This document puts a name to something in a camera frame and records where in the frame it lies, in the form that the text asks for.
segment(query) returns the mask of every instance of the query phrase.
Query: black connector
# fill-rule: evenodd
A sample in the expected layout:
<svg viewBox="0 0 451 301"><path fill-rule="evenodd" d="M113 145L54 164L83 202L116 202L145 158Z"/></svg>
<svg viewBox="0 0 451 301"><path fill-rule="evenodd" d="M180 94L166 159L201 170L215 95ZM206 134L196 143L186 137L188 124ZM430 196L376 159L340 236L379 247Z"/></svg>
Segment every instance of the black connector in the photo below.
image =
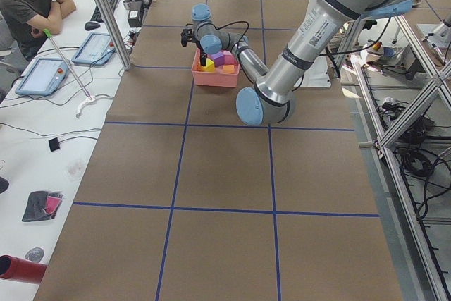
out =
<svg viewBox="0 0 451 301"><path fill-rule="evenodd" d="M59 140L57 137L54 137L53 139L49 140L49 147L50 147L50 152L54 152L57 149L59 149Z"/></svg>

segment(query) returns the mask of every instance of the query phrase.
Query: black box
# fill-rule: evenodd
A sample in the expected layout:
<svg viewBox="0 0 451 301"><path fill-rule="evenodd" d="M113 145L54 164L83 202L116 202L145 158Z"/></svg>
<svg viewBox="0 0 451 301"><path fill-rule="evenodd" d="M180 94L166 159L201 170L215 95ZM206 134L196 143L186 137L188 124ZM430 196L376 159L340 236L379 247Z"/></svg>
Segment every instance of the black box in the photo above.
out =
<svg viewBox="0 0 451 301"><path fill-rule="evenodd" d="M142 17L144 15L144 6L142 1L132 1L128 11L128 25L130 27L141 27Z"/></svg>

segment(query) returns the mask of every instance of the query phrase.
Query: plastic container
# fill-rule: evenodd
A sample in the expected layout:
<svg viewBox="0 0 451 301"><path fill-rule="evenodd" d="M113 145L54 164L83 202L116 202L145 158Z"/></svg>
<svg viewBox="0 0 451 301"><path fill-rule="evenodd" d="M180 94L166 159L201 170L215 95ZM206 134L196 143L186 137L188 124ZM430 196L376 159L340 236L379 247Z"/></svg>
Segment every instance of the plastic container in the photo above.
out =
<svg viewBox="0 0 451 301"><path fill-rule="evenodd" d="M46 264L38 264L10 255L0 257L0 278L27 283L41 283Z"/></svg>
<svg viewBox="0 0 451 301"><path fill-rule="evenodd" d="M224 73L221 67L215 68L215 72L201 72L198 69L200 62L200 50L196 50L194 61L192 62L192 76L194 83L200 86L217 86L217 87L237 87L238 73L240 72L240 65L235 61L235 72Z"/></svg>

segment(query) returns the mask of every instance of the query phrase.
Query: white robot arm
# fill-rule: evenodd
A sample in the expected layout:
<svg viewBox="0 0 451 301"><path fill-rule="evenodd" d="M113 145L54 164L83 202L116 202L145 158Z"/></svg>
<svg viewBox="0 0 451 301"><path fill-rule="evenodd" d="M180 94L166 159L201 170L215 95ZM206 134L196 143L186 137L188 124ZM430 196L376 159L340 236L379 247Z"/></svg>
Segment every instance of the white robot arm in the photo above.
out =
<svg viewBox="0 0 451 301"><path fill-rule="evenodd" d="M294 85L344 23L358 18L398 16L411 7L412 0L317 0L271 68L249 47L247 38L217 30L205 4L192 9L190 41L196 42L205 54L231 51L240 62L254 84L237 96L237 113L244 123L279 123L295 110Z"/></svg>

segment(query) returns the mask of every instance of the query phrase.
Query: person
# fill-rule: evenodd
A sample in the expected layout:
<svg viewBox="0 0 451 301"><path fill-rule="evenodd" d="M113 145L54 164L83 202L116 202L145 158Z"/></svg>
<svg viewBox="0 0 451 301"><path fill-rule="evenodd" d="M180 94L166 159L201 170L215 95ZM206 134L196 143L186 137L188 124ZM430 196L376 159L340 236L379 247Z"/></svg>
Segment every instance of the person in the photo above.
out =
<svg viewBox="0 0 451 301"><path fill-rule="evenodd" d="M75 9L73 0L0 0L0 12L28 61L47 39L43 29L59 34L63 19Z"/></svg>

